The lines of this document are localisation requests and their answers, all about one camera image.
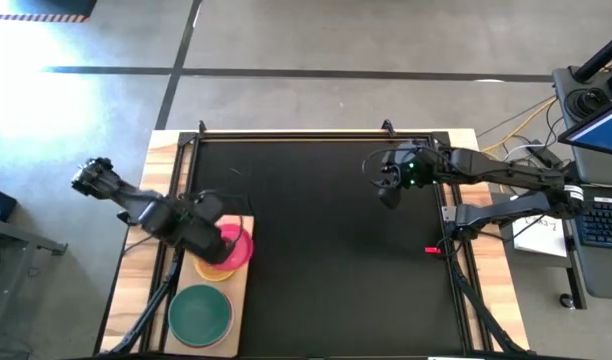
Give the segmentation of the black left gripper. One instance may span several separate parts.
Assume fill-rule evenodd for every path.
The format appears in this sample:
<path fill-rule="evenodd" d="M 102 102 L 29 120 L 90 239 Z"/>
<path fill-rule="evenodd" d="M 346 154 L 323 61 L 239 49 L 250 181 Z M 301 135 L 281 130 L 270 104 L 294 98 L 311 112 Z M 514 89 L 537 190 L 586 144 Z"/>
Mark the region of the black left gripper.
<path fill-rule="evenodd" d="M 222 237 L 217 221 L 224 215 L 224 203 L 213 194 L 183 194 L 186 207 L 184 247 L 209 264 L 222 264 L 233 252 L 234 245 Z"/>

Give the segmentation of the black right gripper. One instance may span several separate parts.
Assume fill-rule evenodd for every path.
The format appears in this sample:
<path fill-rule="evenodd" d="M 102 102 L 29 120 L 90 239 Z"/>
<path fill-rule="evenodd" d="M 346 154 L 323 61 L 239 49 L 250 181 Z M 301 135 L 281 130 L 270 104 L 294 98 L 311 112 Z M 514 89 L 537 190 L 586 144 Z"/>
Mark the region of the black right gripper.
<path fill-rule="evenodd" d="M 388 209 L 394 210 L 401 201 L 401 188 L 436 184 L 436 160 L 428 146 L 413 142 L 401 143 L 388 149 L 380 165 L 380 172 L 386 175 L 379 185 L 380 201 Z"/>

